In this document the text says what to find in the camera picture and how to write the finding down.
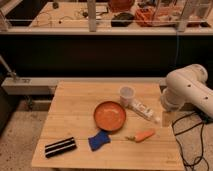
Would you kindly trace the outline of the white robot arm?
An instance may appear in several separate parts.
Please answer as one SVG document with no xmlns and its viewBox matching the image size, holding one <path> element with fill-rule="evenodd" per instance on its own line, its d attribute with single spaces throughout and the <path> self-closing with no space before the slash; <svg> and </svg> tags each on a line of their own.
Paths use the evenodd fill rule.
<svg viewBox="0 0 213 171">
<path fill-rule="evenodd" d="M 191 103 L 213 119 L 213 90 L 206 86 L 207 70 L 200 64 L 191 64 L 167 74 L 166 88 L 160 97 L 166 111 L 180 110 Z"/>
</svg>

